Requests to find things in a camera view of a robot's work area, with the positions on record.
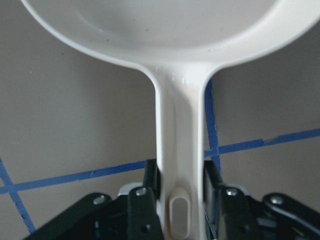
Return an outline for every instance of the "measuring cup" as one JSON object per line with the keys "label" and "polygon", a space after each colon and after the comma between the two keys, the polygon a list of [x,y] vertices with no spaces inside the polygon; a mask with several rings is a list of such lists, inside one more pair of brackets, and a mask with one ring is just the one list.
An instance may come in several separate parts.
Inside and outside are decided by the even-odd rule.
{"label": "measuring cup", "polygon": [[22,0],[75,49],[137,69],[156,98],[157,212],[166,240],[204,240],[204,90],[221,68],[275,51],[310,28],[319,0]]}

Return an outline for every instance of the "blue tape line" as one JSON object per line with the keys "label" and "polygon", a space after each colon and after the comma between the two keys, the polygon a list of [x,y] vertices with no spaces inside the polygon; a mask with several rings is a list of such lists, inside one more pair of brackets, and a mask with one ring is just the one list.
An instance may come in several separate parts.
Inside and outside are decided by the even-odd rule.
{"label": "blue tape line", "polygon": [[[289,143],[289,142],[293,142],[293,141],[310,139],[310,138],[315,138],[315,137],[320,137],[320,128],[308,130],[308,131],[301,131],[301,132],[280,135],[280,136],[278,136],[274,139],[271,139],[271,140],[264,141],[263,139],[257,139],[257,140],[252,140],[252,141],[245,141],[245,142],[220,146],[219,153],[220,154],[227,154],[227,153],[233,153],[233,152],[237,152],[237,151],[255,149],[255,148],[266,147],[266,146],[271,146],[271,145],[276,145],[276,144]],[[216,154],[215,152],[212,152],[212,153],[206,152],[206,155],[208,157],[215,156],[215,154]]]}
{"label": "blue tape line", "polygon": [[212,80],[210,80],[205,88],[204,93],[204,109],[206,117],[206,127],[208,130],[210,153],[212,153],[211,160],[214,162],[218,172],[221,172],[220,157],[219,157],[219,144],[216,128],[216,118],[214,114],[214,100],[212,98]]}
{"label": "blue tape line", "polygon": [[70,175],[23,182],[23,183],[18,183],[14,185],[5,185],[3,187],[0,187],[0,194],[7,194],[7,193],[25,191],[30,189],[43,188],[43,187],[48,187],[52,185],[77,182],[80,180],[99,178],[103,176],[143,169],[144,167],[145,167],[145,161],[138,161],[138,162],[127,163],[119,166],[106,167],[106,168],[85,171],[85,172],[80,172],[80,173],[75,173]]}
{"label": "blue tape line", "polygon": [[[2,182],[4,184],[4,188],[13,186],[13,183],[12,183],[12,181],[9,177],[9,174],[8,174],[3,162],[1,161],[1,159],[0,159],[0,177],[1,177]],[[18,210],[19,214],[21,215],[24,224],[28,228],[29,233],[32,234],[33,232],[36,231],[36,228],[31,220],[24,204],[22,203],[20,196],[15,191],[10,192],[9,194],[10,194],[10,197],[11,197],[16,209]]]}

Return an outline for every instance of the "bolt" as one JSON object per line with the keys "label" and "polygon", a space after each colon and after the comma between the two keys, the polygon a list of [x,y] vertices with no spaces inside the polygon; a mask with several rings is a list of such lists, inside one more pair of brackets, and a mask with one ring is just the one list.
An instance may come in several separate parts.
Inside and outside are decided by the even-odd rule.
{"label": "bolt", "polygon": [[281,205],[284,203],[284,199],[281,196],[273,196],[270,198],[273,204]]}
{"label": "bolt", "polygon": [[94,226],[96,229],[100,228],[100,223],[98,221],[95,221],[94,222]]}
{"label": "bolt", "polygon": [[135,191],[135,194],[137,196],[143,196],[147,193],[147,189],[145,187],[139,188],[138,190]]}
{"label": "bolt", "polygon": [[227,194],[228,196],[235,196],[235,195],[238,194],[238,189],[236,189],[236,188],[234,188],[234,187],[229,187],[229,188],[226,189],[225,192],[226,192],[226,194]]}
{"label": "bolt", "polygon": [[147,225],[141,227],[141,232],[143,232],[143,233],[149,233],[149,232],[151,232],[151,225],[150,225],[150,224],[147,224]]}
{"label": "bolt", "polygon": [[99,204],[104,203],[105,200],[106,200],[105,196],[104,196],[104,195],[101,195],[101,196],[96,197],[96,198],[93,200],[93,204],[94,204],[94,205],[99,205]]}

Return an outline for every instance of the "black plastic part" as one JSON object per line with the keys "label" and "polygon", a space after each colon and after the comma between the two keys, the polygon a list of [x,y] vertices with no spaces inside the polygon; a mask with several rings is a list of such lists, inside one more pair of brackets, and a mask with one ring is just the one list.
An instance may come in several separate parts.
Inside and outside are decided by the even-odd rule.
{"label": "black plastic part", "polygon": [[[273,203],[272,199],[280,198],[281,202]],[[304,204],[282,193],[271,193],[263,197],[265,210],[278,223],[278,232],[294,229],[296,235],[310,240],[320,239],[320,214]]]}
{"label": "black plastic part", "polygon": [[[235,195],[229,195],[232,189]],[[262,240],[261,231],[244,193],[238,188],[222,186],[218,194],[217,238],[220,240]]]}
{"label": "black plastic part", "polygon": [[235,195],[228,195],[229,186],[210,161],[204,161],[203,192],[206,211],[207,237],[219,240],[261,240],[256,218],[252,215],[247,197],[235,187]]}
{"label": "black plastic part", "polygon": [[128,195],[128,240],[163,240],[156,199],[151,187],[136,187]]}
{"label": "black plastic part", "polygon": [[109,203],[95,215],[95,238],[97,240],[127,239],[128,197],[123,195]]}
{"label": "black plastic part", "polygon": [[[95,198],[104,196],[101,204],[93,204]],[[95,215],[111,202],[103,193],[86,195],[25,240],[95,239]]]}
{"label": "black plastic part", "polygon": [[262,202],[253,199],[251,196],[246,196],[246,200],[249,204],[250,212],[255,217],[261,230],[263,240],[276,240],[276,229],[278,228],[276,219],[265,213],[265,207]]}
{"label": "black plastic part", "polygon": [[143,186],[153,190],[156,199],[160,197],[160,172],[157,166],[156,159],[145,161]]}

